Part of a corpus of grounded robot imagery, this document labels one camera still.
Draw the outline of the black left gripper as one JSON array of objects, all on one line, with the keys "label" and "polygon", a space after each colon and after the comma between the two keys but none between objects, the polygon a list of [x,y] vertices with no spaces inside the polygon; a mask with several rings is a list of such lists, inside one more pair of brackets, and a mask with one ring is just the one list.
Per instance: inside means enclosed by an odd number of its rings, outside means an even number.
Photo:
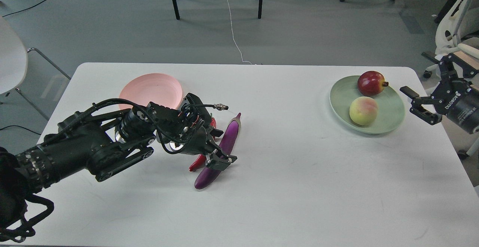
[{"label": "black left gripper", "polygon": [[213,124],[210,124],[208,127],[200,126],[197,129],[189,130],[186,143],[179,144],[169,142],[166,144],[166,148],[172,154],[207,155],[205,161],[206,168],[224,171],[238,158],[237,156],[231,155],[234,144],[224,147],[213,145],[213,142],[217,138],[220,138],[223,133],[224,131],[217,129]]}]

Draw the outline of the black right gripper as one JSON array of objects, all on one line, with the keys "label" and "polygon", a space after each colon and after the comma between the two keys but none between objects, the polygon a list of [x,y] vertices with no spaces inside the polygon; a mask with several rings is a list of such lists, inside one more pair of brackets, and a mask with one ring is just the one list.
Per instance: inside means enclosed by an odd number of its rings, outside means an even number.
[{"label": "black right gripper", "polygon": [[[425,79],[436,75],[436,84],[426,90],[445,90],[444,98],[421,97],[417,92],[403,86],[400,92],[411,99],[409,112],[430,125],[442,121],[445,115],[450,121],[469,134],[478,132],[479,100],[478,89],[472,85],[472,79],[478,75],[478,57],[463,51],[435,55],[432,52],[421,53],[433,65],[423,73]],[[432,113],[423,105],[438,105],[438,113]]]}]

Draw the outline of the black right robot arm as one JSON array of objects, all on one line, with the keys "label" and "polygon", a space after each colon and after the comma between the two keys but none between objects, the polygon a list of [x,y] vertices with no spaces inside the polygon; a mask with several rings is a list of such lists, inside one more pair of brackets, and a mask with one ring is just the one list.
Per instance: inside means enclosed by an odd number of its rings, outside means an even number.
[{"label": "black right robot arm", "polygon": [[400,91],[412,99],[409,111],[430,125],[446,116],[469,134],[478,132],[479,92],[467,79],[478,74],[478,60],[453,52],[437,62],[441,80],[430,96],[421,97],[408,86]]}]

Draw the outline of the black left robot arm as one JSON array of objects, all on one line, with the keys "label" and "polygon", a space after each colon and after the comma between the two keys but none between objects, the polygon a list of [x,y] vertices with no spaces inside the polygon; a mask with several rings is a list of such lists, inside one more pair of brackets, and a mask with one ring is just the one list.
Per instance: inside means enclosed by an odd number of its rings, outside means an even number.
[{"label": "black left robot arm", "polygon": [[75,112],[58,124],[58,133],[22,153],[1,148],[1,241],[24,242],[53,212],[54,203],[38,192],[82,169],[105,181],[151,156],[154,140],[166,153],[203,154],[206,168],[227,169],[237,159],[230,148],[233,126],[216,129],[209,107],[228,110],[192,93],[178,109],[112,98]]}]

